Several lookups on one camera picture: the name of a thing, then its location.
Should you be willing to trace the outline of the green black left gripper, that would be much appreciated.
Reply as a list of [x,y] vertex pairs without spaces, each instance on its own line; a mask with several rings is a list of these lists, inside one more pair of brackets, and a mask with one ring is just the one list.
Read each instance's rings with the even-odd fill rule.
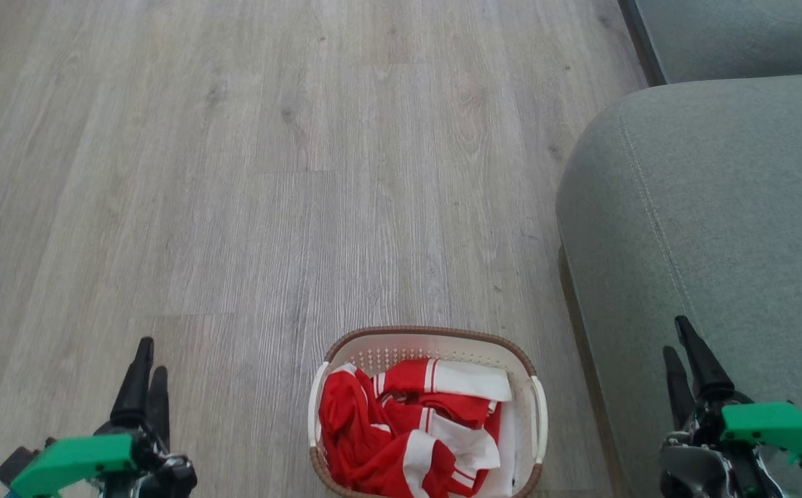
[[63,498],[82,482],[98,498],[191,498],[195,467],[169,450],[169,371],[157,367],[149,384],[153,365],[154,340],[141,338],[110,422],[87,437],[49,437],[43,450],[16,448],[0,464],[5,498]]

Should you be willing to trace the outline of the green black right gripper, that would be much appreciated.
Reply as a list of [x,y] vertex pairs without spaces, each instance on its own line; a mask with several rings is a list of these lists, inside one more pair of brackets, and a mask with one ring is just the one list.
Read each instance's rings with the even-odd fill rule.
[[739,403],[735,385],[686,316],[676,316],[686,369],[664,347],[673,426],[660,450],[663,498],[794,498],[772,476],[763,450],[802,470],[802,409],[791,403]]

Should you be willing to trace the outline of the red and white garment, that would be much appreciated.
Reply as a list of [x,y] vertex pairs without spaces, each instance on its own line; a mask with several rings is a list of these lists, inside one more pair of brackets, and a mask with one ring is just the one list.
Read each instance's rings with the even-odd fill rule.
[[502,369],[420,358],[368,376],[347,363],[326,376],[318,409],[331,478],[385,498],[486,498],[511,401]]

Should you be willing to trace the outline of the grey-green fabric sofa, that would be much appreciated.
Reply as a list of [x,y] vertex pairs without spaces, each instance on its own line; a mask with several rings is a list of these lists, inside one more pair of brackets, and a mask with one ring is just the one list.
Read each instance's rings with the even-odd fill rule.
[[661,498],[675,316],[802,407],[802,0],[619,3],[653,85],[587,126],[556,214],[626,485]]

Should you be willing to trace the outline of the white cloth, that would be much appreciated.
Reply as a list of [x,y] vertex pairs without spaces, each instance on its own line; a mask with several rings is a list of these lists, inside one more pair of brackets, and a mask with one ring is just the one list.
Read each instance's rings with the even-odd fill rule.
[[516,472],[517,410],[514,403],[501,404],[498,450],[500,467],[489,470],[481,492],[486,498],[511,498]]

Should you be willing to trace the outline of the white brown-rimmed laundry basket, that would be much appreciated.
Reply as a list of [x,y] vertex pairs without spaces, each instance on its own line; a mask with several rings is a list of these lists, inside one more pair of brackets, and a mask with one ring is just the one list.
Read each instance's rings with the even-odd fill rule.
[[326,353],[310,387],[308,401],[309,458],[316,476],[331,498],[385,498],[338,485],[330,476],[322,444],[318,408],[325,378],[346,362],[376,374],[401,360],[435,358],[459,360],[504,369],[513,391],[515,413],[511,435],[516,444],[509,498],[534,498],[547,449],[547,401],[536,367],[516,344],[499,336],[429,326],[375,326],[350,331]]

